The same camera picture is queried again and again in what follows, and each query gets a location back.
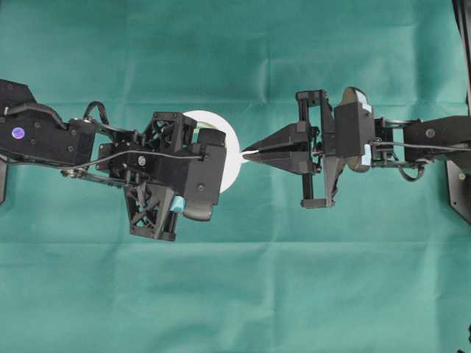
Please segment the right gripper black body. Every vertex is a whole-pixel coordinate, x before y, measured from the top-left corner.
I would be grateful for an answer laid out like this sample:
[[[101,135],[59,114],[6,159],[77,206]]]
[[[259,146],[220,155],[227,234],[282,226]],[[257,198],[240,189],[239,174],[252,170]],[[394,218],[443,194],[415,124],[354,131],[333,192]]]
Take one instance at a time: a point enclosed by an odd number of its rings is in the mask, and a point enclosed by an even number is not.
[[[304,90],[296,93],[299,120],[309,122],[309,109],[320,108],[320,126],[308,127],[308,161],[317,161],[312,170],[302,176],[303,199],[301,206],[307,209],[332,207],[337,192],[337,182],[344,168],[344,160],[336,156],[336,129],[332,107],[325,90]],[[325,197],[314,197],[313,175],[323,173]]]

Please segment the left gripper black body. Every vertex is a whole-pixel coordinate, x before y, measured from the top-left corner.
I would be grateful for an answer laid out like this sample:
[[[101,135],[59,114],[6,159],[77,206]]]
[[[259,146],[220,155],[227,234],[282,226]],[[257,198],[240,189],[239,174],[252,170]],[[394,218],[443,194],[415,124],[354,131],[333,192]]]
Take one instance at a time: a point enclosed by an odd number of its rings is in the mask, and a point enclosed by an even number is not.
[[[98,171],[124,183],[130,233],[173,241],[177,213],[171,210],[183,194],[188,167],[199,148],[191,150],[197,122],[182,114],[155,112],[142,133],[120,132],[99,147],[99,158],[113,159],[97,165]]]

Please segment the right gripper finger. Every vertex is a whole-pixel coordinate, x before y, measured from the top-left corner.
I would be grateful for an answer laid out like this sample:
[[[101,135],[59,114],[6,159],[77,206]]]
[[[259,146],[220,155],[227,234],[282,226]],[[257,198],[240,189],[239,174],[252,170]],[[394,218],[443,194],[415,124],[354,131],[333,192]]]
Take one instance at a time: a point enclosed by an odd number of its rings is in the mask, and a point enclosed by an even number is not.
[[[252,144],[251,150],[265,151],[308,142],[312,137],[311,128],[308,122],[289,124],[267,138]]]
[[[314,174],[316,167],[307,151],[256,151],[244,154],[244,159],[269,165],[293,174]]]

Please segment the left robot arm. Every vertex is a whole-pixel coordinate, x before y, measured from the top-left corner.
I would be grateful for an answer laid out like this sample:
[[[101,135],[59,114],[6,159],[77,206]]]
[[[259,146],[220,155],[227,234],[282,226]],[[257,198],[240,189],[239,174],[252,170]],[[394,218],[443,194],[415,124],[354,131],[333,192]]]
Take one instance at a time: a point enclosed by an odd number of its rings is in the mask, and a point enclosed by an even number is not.
[[[158,179],[161,171],[186,167],[196,121],[182,113],[156,112],[143,132],[109,124],[105,106],[91,102],[81,119],[65,122],[36,102],[25,84],[1,81],[1,174],[10,165],[40,165],[63,176],[121,188],[130,233],[173,241],[177,192]]]

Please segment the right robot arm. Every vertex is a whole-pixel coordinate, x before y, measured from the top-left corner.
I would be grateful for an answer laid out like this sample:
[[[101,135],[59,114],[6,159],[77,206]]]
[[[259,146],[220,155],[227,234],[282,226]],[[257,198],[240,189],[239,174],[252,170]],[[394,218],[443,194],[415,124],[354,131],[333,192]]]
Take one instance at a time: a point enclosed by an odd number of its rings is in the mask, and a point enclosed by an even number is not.
[[[357,173],[396,168],[409,182],[407,168],[420,177],[425,165],[449,160],[470,173],[470,117],[452,115],[430,121],[376,118],[362,90],[348,87],[332,107],[325,90],[295,96],[299,120],[245,148],[245,160],[302,177],[301,205],[332,207],[344,168]]]

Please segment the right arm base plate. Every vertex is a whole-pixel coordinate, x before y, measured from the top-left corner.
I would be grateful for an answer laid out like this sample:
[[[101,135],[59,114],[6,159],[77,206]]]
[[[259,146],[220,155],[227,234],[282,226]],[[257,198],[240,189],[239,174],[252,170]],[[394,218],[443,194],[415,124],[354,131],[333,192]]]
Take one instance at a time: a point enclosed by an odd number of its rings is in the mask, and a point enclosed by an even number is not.
[[[470,152],[457,152],[445,163],[450,206],[470,223]]]

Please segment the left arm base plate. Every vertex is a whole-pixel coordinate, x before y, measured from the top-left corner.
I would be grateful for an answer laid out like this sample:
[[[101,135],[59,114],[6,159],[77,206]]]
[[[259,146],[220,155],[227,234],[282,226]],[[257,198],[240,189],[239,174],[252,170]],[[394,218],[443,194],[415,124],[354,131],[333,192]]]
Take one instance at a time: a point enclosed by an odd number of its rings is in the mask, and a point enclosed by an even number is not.
[[[0,156],[0,204],[3,204],[6,198],[7,172],[7,158],[2,155]]]

